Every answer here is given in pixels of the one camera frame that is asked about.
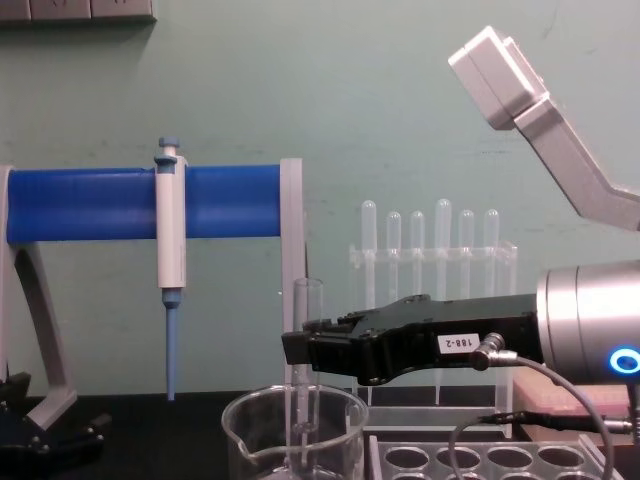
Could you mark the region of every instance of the green wall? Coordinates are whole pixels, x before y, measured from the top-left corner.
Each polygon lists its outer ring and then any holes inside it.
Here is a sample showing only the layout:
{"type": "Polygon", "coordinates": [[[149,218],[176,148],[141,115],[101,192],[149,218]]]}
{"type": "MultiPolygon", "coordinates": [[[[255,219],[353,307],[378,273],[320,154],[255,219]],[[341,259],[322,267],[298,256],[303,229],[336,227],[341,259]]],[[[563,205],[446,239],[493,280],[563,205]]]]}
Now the green wall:
{"type": "MultiPolygon", "coordinates": [[[[520,292],[549,267],[639,256],[640,236],[578,218],[526,142],[492,131],[447,64],[487,24],[512,35],[611,178],[640,189],[637,1],[160,7],[153,27],[0,32],[2,161],[151,166],[167,134],[193,165],[302,157],[311,272],[332,315],[348,308],[347,250],[368,198],[403,214],[430,213],[441,197],[496,208],[520,248],[520,292]]],[[[51,244],[44,255],[80,393],[163,391],[153,242],[51,244]]],[[[279,242],[191,241],[188,261],[179,390],[278,382],[279,242]]],[[[34,372],[41,392],[33,329],[15,303],[11,367],[34,372]]]]}

